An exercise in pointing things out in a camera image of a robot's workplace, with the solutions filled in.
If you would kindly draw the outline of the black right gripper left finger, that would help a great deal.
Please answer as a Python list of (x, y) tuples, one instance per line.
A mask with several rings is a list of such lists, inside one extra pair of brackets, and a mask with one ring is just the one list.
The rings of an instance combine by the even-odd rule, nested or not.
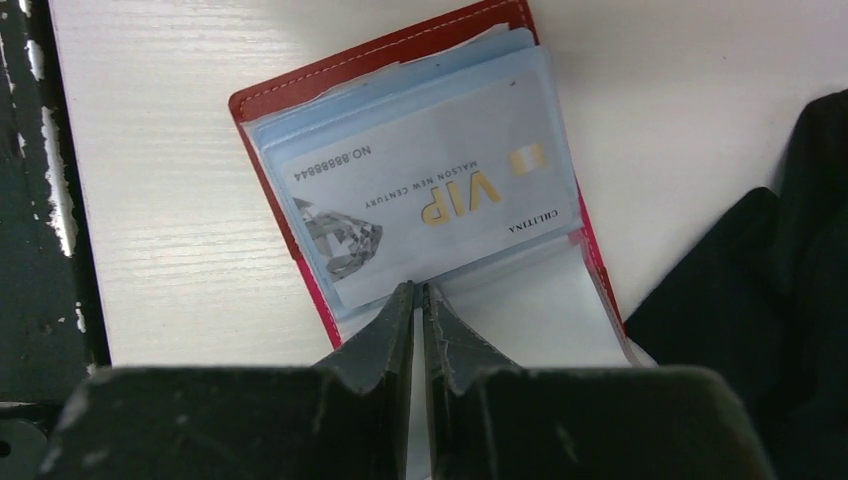
[(402, 479), (414, 287), (311, 366), (110, 368), (67, 401), (40, 479)]

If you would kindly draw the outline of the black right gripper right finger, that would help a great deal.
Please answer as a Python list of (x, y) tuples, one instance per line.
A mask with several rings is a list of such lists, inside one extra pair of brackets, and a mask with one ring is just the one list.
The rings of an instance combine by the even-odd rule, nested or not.
[(436, 479), (772, 479), (740, 399), (690, 366), (524, 368), (423, 288)]

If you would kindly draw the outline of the silver VIP credit card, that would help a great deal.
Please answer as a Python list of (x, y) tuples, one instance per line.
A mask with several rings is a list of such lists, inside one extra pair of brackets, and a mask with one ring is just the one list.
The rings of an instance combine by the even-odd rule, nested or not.
[(318, 274), (347, 307), (575, 225), (575, 188), (546, 75), (434, 89), (318, 131), (280, 173)]

